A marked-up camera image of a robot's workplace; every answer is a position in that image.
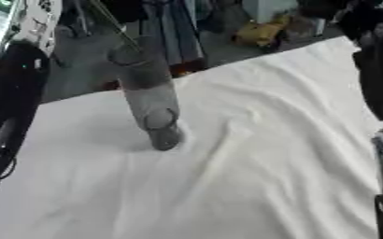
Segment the metal robot arm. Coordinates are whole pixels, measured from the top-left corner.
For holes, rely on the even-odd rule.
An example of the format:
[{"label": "metal robot arm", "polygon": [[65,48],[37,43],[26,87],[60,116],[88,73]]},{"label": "metal robot arm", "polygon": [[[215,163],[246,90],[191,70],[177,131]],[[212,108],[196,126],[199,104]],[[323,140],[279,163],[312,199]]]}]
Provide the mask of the metal robot arm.
[{"label": "metal robot arm", "polygon": [[0,0],[0,180],[41,101],[61,0]]}]

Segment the cup base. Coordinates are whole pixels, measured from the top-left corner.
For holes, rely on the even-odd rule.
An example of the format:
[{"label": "cup base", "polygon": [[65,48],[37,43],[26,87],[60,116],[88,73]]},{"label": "cup base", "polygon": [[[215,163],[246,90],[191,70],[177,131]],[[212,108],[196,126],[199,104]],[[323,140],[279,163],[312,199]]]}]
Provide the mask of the cup base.
[{"label": "cup base", "polygon": [[181,141],[181,133],[176,124],[164,129],[148,131],[148,135],[152,146],[160,151],[173,149]]}]

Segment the transparent cup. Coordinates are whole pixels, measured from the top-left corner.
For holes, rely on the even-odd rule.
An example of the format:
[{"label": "transparent cup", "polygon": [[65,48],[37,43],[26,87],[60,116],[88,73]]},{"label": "transparent cup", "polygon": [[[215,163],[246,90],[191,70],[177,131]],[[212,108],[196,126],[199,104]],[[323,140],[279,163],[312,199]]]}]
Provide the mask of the transparent cup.
[{"label": "transparent cup", "polygon": [[137,38],[140,51],[121,44],[107,58],[118,66],[118,80],[137,125],[154,148],[165,151],[181,140],[179,107],[168,65],[152,39]]}]

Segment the white cloth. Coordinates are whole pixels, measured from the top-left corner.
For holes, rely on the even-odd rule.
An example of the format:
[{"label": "white cloth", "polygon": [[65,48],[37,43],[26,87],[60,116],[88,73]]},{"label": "white cloth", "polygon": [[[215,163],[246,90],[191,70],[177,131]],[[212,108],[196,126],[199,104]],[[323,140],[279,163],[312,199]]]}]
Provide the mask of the white cloth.
[{"label": "white cloth", "polygon": [[40,107],[0,189],[0,239],[376,239],[351,43],[177,80],[185,141],[152,150],[119,91]]}]

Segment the yellow object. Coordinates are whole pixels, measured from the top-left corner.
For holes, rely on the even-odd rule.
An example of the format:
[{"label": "yellow object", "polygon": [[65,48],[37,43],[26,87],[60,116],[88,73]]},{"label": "yellow object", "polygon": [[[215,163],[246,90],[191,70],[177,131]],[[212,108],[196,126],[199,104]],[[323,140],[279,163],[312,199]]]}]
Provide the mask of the yellow object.
[{"label": "yellow object", "polygon": [[236,33],[235,41],[264,47],[272,43],[276,36],[289,25],[290,21],[291,16],[289,14],[277,14],[270,22],[263,24],[250,21]]}]

